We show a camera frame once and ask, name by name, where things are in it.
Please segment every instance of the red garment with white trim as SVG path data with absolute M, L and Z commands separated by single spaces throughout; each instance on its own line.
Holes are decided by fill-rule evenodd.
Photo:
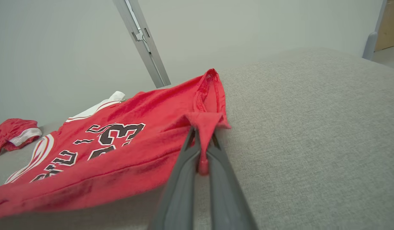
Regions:
M 11 118 L 0 124 L 0 152 L 21 149 L 38 139 L 42 132 L 33 120 Z
M 208 173 L 214 129 L 230 128 L 214 69 L 125 102 L 113 101 L 119 93 L 37 143 L 29 165 L 0 186 L 0 218 L 87 208 L 155 189 L 168 180 L 191 125 L 200 133 L 199 172 Z

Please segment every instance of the floor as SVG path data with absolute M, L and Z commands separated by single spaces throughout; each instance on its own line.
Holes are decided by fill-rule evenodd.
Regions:
M 394 68 L 394 46 L 376 51 L 372 61 Z

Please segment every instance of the red fabric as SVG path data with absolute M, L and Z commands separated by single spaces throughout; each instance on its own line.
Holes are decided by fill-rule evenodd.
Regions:
M 0 218 L 26 211 L 87 208 L 161 186 L 191 125 L 200 132 L 199 171 L 206 174 L 206 150 L 214 129 L 230 128 L 225 106 L 221 81 L 211 69 L 179 86 L 138 93 L 91 117 L 65 122 L 38 142 L 29 168 L 0 186 Z M 129 125 L 137 129 L 126 134 L 122 128 Z M 93 157 L 95 150 L 111 146 L 115 150 Z M 69 155 L 60 154 L 65 150 Z M 50 175 L 45 170 L 50 165 L 62 172 Z
M 28 128 L 38 128 L 36 126 L 37 124 L 38 123 L 33 120 L 22 120 L 18 118 L 7 119 L 4 121 L 0 125 L 0 152 L 2 148 L 7 151 L 21 149 L 25 145 L 32 143 L 34 140 L 39 138 L 39 136 L 31 137 L 19 146 L 15 146 L 9 142 L 12 138 L 19 136 L 24 130 Z

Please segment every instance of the gray fabric surface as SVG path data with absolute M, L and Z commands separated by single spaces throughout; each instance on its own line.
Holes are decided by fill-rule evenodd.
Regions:
M 219 74 L 233 127 L 219 138 L 261 229 L 394 229 L 394 69 L 310 49 Z M 23 154 L 0 156 L 1 183 Z M 145 229 L 160 192 L 4 218 L 0 229 Z M 210 228 L 207 177 L 194 226 Z

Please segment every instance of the metal tongs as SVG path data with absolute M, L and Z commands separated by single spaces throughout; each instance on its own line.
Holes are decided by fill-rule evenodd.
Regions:
M 198 131 L 191 127 L 160 197 L 149 230 L 193 229 L 194 179 L 200 152 Z M 207 158 L 212 229 L 258 229 L 228 157 L 215 134 L 207 148 Z

